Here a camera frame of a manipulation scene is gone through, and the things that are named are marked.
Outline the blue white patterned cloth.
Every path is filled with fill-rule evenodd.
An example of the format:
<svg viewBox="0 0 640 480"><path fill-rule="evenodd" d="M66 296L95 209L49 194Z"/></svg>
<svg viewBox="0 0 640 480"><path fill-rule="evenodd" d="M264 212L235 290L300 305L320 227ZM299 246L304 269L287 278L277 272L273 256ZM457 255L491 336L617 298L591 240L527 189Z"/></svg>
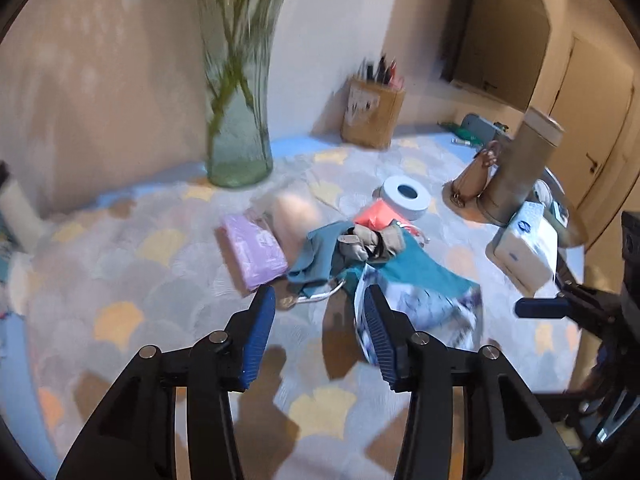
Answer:
<svg viewBox="0 0 640 480"><path fill-rule="evenodd" d="M436 292L423 286L393 282L381 270L366 264L354 297L355 330L366 360L378 365L371 330L364 317L364 293L378 285L392 310L405 313L416 330L428 333L450 348L480 348L483 313L482 292L477 284L464 284L462 292Z"/></svg>

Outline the pink purple cloth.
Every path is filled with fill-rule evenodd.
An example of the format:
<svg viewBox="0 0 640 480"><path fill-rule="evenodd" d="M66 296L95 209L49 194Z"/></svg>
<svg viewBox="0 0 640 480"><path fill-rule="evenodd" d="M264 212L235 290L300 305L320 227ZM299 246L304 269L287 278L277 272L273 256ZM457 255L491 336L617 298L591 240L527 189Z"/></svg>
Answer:
<svg viewBox="0 0 640 480"><path fill-rule="evenodd" d="M221 224L248 290L258 289L288 270L288 260L263 216L253 211L226 214Z"/></svg>

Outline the brown beige plush item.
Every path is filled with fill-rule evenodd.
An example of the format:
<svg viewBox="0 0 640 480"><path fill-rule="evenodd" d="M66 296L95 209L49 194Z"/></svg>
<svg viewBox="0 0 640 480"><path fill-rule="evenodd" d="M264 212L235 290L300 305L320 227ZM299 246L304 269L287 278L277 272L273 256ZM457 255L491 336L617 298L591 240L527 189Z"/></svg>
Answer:
<svg viewBox="0 0 640 480"><path fill-rule="evenodd" d="M337 237L337 248L346 261L390 261L406 249L404 229L397 223L391 223L381 231L355 224Z"/></svg>

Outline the slate blue cloth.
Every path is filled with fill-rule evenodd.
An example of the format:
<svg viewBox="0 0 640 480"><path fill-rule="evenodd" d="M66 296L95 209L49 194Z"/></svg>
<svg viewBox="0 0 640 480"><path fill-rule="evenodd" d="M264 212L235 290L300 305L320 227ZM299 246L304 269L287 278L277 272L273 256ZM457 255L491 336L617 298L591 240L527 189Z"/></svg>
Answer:
<svg viewBox="0 0 640 480"><path fill-rule="evenodd" d="M309 298L345 269L345 258L337 248L338 238L354 226L350 221L337 221L307 234L286 274L292 289Z"/></svg>

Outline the orange red cloth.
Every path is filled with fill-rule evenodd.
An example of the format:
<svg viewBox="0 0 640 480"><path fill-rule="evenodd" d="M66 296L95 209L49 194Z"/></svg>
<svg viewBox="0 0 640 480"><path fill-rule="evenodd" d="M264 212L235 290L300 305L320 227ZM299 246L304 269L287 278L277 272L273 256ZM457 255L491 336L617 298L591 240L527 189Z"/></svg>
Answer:
<svg viewBox="0 0 640 480"><path fill-rule="evenodd" d="M388 203L384 202L382 198L379 198L364 211L361 211L354 219L354 223L357 226L365 226L373 231L382 231L393 222L398 223L401 228L407 230L413 236L426 239L426 236L419 228L414 226Z"/></svg>

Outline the teal cloth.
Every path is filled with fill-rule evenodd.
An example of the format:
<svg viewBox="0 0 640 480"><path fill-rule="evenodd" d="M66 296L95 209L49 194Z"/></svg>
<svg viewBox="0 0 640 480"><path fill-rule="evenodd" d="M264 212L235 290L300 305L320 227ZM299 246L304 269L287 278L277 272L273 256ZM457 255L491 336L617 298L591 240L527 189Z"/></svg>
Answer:
<svg viewBox="0 0 640 480"><path fill-rule="evenodd" d="M355 296L364 278L364 287L378 284L390 307L405 313L424 307L434 296L476 304L482 301L479 284L441 266L408 232L402 234L402 239L405 249L390 260L350 262L338 274L344 278L349 296Z"/></svg>

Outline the white tissue pack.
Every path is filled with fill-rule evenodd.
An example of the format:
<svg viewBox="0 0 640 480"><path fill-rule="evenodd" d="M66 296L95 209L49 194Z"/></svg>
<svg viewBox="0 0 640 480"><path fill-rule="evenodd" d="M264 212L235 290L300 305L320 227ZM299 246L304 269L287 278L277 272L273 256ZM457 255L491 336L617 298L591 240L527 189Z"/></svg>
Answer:
<svg viewBox="0 0 640 480"><path fill-rule="evenodd" d="M558 233L544 218L541 203L525 202L489 249L511 278L529 295L551 282L558 258Z"/></svg>

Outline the woven basket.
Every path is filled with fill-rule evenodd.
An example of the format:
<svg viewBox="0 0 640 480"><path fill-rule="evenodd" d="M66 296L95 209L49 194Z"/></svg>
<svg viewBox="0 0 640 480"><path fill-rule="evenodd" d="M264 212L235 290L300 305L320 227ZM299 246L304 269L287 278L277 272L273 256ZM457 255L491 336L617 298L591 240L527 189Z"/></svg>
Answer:
<svg viewBox="0 0 640 480"><path fill-rule="evenodd" d="M551 192L551 206L544 212L544 218L558 233L559 246L571 248L584 246L588 242L588 232L577 209L566 197L560 181L549 168L541 175Z"/></svg>

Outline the patterned scallop tablecloth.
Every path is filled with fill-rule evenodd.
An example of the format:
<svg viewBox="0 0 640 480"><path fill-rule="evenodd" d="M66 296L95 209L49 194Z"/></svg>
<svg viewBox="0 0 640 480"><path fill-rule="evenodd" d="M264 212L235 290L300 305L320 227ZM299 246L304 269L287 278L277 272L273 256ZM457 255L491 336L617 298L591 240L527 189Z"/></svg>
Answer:
<svg viewBox="0 0 640 480"><path fill-rule="evenodd" d="M324 222L350 219L394 174L431 193L418 225L434 263L480 285L478 344L494 342L529 388L562 390L579 344L568 321L521 320L520 293L486 255L495 228L442 199L472 151L435 130L401 133L389 150L289 140L270 179L241 191L179 180L71 214L38 248L23 296L27 354L53 458L60 462L117 375L147 344L189 347L250 303L221 220L292 184ZM256 382L232 396L250 479L387 479L408 400L390 391L356 341L352 305L282 298Z"/></svg>

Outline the tall beige thermos bottle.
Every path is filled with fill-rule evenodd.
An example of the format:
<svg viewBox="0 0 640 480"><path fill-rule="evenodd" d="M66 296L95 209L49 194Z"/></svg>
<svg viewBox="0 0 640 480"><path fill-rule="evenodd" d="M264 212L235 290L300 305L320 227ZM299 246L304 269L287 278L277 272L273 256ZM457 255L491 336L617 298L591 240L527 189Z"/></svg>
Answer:
<svg viewBox="0 0 640 480"><path fill-rule="evenodd" d="M529 107L498 169L480 194L477 205L497 226L506 226L540 179L560 146L563 128L535 107Z"/></svg>

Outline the small tan handbag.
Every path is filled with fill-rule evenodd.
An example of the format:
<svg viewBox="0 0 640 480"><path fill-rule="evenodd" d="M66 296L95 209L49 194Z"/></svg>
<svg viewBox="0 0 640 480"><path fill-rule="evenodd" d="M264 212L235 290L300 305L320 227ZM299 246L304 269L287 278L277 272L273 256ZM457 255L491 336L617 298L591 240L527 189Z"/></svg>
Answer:
<svg viewBox="0 0 640 480"><path fill-rule="evenodd" d="M469 166L452 182L450 200L460 208L464 208L470 200L475 200L486 188L490 170L498 162L500 144L490 141L473 158Z"/></svg>

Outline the white tape roll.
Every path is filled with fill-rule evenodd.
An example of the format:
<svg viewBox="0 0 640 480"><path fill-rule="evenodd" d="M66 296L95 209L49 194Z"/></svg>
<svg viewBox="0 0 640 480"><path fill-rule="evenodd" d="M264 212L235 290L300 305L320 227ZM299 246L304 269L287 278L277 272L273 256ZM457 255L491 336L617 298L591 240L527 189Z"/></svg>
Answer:
<svg viewBox="0 0 640 480"><path fill-rule="evenodd" d="M428 211L432 196L424 186L406 176L388 177L381 186L384 202L407 220L418 220Z"/></svg>

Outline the white desk lamp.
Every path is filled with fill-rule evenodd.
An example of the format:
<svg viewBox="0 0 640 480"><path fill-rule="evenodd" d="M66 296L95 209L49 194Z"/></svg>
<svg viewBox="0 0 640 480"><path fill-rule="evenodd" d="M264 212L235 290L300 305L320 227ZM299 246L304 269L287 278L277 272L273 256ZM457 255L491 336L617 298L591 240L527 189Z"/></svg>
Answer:
<svg viewBox="0 0 640 480"><path fill-rule="evenodd" d="M9 165L1 162L1 217L24 252L34 252L47 232L44 222L29 203Z"/></svg>

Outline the woven pen holder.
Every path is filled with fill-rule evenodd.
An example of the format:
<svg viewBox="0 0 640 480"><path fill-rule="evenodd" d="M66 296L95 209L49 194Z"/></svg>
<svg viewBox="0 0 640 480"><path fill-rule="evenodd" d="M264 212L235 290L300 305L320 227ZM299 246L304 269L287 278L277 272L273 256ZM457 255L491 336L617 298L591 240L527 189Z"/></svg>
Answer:
<svg viewBox="0 0 640 480"><path fill-rule="evenodd" d="M392 144L405 90L357 77L349 81L349 92L341 138L349 144L387 150Z"/></svg>

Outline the pens in holder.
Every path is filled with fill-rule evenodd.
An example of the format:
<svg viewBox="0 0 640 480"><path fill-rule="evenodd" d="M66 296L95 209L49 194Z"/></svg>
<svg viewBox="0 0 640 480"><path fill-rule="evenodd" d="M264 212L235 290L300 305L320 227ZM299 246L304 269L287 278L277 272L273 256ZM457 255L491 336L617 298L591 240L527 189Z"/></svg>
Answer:
<svg viewBox="0 0 640 480"><path fill-rule="evenodd" d="M382 84L390 90L400 91L405 87L404 78L397 73L396 60L389 61L385 54L377 61L365 58L357 70L356 77L371 84Z"/></svg>

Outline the green glass vase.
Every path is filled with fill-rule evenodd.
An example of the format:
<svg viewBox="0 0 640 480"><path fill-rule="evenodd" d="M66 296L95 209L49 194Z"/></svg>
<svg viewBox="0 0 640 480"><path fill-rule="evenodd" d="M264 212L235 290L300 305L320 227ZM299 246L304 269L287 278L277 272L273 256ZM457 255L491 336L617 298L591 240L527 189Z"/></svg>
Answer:
<svg viewBox="0 0 640 480"><path fill-rule="evenodd" d="M211 184L220 188L242 188L262 180L272 163L268 133L260 132L243 103L235 100L220 133L208 131L206 92L206 172Z"/></svg>

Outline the green flower bouquet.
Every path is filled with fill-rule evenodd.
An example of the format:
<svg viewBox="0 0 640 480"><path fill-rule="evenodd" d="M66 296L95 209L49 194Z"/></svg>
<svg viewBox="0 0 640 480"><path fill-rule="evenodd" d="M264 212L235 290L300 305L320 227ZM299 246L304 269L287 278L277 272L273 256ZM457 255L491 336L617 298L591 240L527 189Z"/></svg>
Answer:
<svg viewBox="0 0 640 480"><path fill-rule="evenodd" d="M196 0L204 47L208 131L220 133L235 100L266 130L274 29L284 0Z"/></svg>

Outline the black wall television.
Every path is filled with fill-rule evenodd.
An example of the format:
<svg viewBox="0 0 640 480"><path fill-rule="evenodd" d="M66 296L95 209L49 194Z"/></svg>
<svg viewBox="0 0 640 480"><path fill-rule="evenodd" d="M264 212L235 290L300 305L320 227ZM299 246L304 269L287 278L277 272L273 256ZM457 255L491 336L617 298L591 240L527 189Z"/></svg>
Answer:
<svg viewBox="0 0 640 480"><path fill-rule="evenodd" d="M440 78L524 112L550 32L544 0L451 0Z"/></svg>

